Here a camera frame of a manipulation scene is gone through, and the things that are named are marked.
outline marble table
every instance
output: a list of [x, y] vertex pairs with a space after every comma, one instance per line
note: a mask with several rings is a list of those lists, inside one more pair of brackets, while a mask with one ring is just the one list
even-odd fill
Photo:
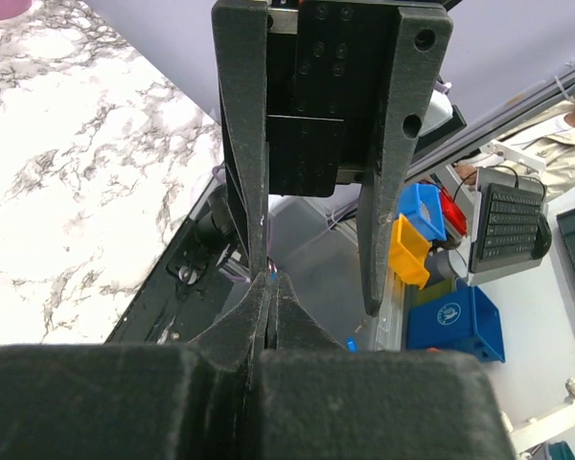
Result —
[[83, 3], [0, 21], [0, 344], [103, 342], [220, 129]]

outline white marble surface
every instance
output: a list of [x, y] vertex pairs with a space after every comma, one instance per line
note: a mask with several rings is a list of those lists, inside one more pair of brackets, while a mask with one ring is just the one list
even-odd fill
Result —
[[220, 162], [219, 127], [84, 4], [0, 22], [0, 344], [102, 342]]

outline blue plastic crate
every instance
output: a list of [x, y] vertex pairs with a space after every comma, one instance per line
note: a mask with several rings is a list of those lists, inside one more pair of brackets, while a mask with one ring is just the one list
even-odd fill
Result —
[[429, 242], [447, 239], [439, 189], [434, 185], [413, 184], [399, 197], [398, 213], [403, 214]]
[[505, 362], [500, 314], [479, 287], [467, 287], [409, 312], [408, 349], [438, 348]]

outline pink object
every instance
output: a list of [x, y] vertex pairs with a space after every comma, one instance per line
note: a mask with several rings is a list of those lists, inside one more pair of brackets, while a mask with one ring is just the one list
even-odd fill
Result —
[[0, 21], [11, 19], [32, 6], [32, 0], [0, 0]]

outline white wall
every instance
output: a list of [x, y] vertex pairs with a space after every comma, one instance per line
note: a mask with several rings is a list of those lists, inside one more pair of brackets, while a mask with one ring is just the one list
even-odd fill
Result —
[[[560, 403], [575, 376], [575, 284], [556, 215], [575, 208], [575, 188], [550, 203], [554, 242], [541, 266], [482, 286], [500, 310], [507, 362], [487, 367], [515, 422]], [[561, 436], [575, 453], [575, 429]]]

